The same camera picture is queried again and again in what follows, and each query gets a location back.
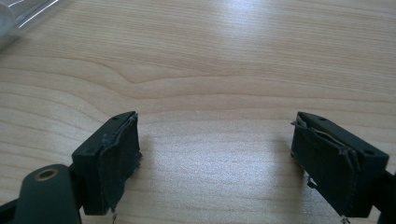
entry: black plastic housing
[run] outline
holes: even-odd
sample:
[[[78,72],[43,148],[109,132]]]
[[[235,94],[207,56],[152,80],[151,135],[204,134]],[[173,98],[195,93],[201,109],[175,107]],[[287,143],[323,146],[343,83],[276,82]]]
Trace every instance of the black plastic housing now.
[[[299,112],[293,124],[291,155],[314,180],[311,186],[340,216],[368,217],[389,155],[313,114]]]
[[[108,120],[76,149],[73,166],[87,188],[86,215],[104,215],[116,208],[125,180],[138,167],[141,156],[134,111]]]

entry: black plastic part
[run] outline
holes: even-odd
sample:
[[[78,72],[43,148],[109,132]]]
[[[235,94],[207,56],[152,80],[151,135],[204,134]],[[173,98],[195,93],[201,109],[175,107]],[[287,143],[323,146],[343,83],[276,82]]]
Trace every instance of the black plastic part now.
[[[115,209],[141,156],[134,111],[108,120],[73,153],[73,169],[88,192],[83,203],[86,215]]]
[[[46,166],[23,179],[13,223],[81,223],[67,166]]]
[[[291,154],[316,190],[340,216],[368,217],[389,155],[313,114],[299,112],[293,124]]]
[[[375,183],[374,206],[381,211],[378,223],[396,223],[396,176],[386,173]]]
[[[16,199],[0,206],[0,223],[12,223],[15,215],[15,209],[17,208],[17,201],[18,200]]]

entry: wooden table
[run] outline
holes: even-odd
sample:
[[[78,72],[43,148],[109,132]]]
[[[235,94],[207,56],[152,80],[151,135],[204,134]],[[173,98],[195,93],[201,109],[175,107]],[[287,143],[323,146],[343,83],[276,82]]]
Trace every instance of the wooden table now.
[[[290,157],[298,111],[387,152],[396,170],[394,0],[62,6],[0,51],[0,203],[130,110],[144,158],[118,224],[339,223]]]

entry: wood grain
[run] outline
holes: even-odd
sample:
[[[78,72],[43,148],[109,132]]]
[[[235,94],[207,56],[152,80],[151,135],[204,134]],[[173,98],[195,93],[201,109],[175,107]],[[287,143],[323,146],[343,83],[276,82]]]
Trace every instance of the wood grain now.
[[[144,159],[116,223],[339,223],[290,122],[331,119],[395,172],[396,2],[64,2],[0,51],[0,203],[130,110]]]

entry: transparent plastic object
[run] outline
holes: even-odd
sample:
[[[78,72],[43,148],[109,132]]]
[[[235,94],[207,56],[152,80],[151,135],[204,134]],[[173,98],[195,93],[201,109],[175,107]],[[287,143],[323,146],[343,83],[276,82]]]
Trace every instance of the transparent plastic object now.
[[[22,35],[59,0],[0,0],[0,49]]]

